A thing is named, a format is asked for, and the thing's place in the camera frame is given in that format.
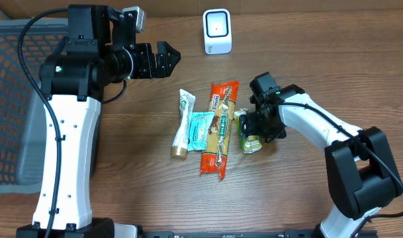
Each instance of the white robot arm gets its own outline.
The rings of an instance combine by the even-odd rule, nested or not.
[[[67,54],[60,54],[64,48],[60,43],[61,50],[46,58],[39,71],[39,88],[28,73],[21,46],[36,20],[60,11],[67,11],[69,19],[69,34],[63,41]],[[38,205],[32,224],[17,229],[17,237],[136,238],[135,226],[92,217],[89,177],[101,104],[121,96],[103,102],[104,87],[123,82],[123,93],[125,79],[169,77],[181,59],[167,42],[157,42],[156,55],[149,43],[136,43],[136,33],[144,31],[145,19],[139,7],[117,11],[104,5],[70,5],[38,15],[22,30],[19,60],[45,105],[47,138]]]
[[[285,138],[285,127],[292,127],[325,153],[328,187],[335,206],[313,237],[354,236],[369,216],[402,194],[388,141],[378,128],[362,130],[343,122],[318,106],[300,87],[279,87],[269,72],[249,85],[256,111],[240,117],[243,137],[259,135],[269,143]],[[384,161],[396,179],[373,160],[357,170],[355,162],[368,160],[368,150]]]

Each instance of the gray plastic basket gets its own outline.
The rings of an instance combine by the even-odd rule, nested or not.
[[[28,20],[0,20],[0,193],[41,189],[45,154],[45,112],[17,59],[17,38]],[[42,19],[24,39],[26,64],[38,70],[67,34],[67,19]]]

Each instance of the basket mesh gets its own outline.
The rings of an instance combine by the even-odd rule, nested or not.
[[[64,34],[42,31],[25,36],[24,58],[37,81],[41,63]],[[33,90],[17,59],[18,35],[17,30],[0,34],[0,184],[20,184],[18,162]]]

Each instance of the wood grain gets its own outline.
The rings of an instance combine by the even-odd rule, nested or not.
[[[12,19],[22,19],[69,4],[107,3],[103,0],[0,0],[0,9]],[[403,9],[403,0],[110,0],[108,5],[118,10],[139,6],[149,17],[189,17],[201,16],[214,8],[226,8],[233,15]]]
[[[278,231],[313,228],[332,207],[324,155],[298,132],[242,155],[232,128],[226,177],[199,176],[200,153],[169,157],[179,127],[179,89],[206,111],[210,84],[240,81],[236,108],[248,107],[248,83],[270,71],[282,86],[302,87],[321,106],[389,140],[403,180],[403,10],[242,15],[232,18],[230,54],[206,56],[199,17],[148,19],[139,42],[166,40],[182,53],[167,79],[133,80],[103,106],[98,162],[91,181],[95,217],[146,230]],[[106,98],[121,85],[109,85]],[[38,195],[0,195],[0,237],[28,224]],[[403,209],[397,198],[384,213]],[[366,229],[403,237],[403,218]]]

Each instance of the toothpaste tube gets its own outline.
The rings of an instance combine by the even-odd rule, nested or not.
[[[173,140],[170,156],[179,159],[186,159],[189,142],[189,128],[191,126],[191,118],[194,110],[195,96],[181,89],[180,92],[180,111],[181,125]]]

